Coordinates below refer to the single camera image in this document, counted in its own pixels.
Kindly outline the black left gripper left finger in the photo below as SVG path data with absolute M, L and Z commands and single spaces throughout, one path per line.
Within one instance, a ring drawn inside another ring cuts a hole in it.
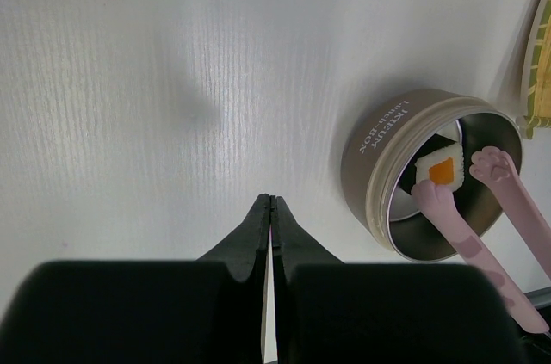
M 260 363 L 271 199 L 194 261 L 54 261 L 3 319 L 7 363 Z

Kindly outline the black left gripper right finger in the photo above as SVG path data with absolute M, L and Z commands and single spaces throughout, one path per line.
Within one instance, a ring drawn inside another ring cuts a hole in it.
M 463 265 L 345 263 L 272 200 L 282 363 L 524 363 L 497 291 Z

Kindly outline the sushi roll orange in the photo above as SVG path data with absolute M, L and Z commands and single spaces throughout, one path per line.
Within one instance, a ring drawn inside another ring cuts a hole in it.
M 410 194 L 424 180 L 455 192 L 464 182 L 464 157 L 460 142 L 439 134 L 431 136 L 413 155 L 399 179 L 399 187 Z

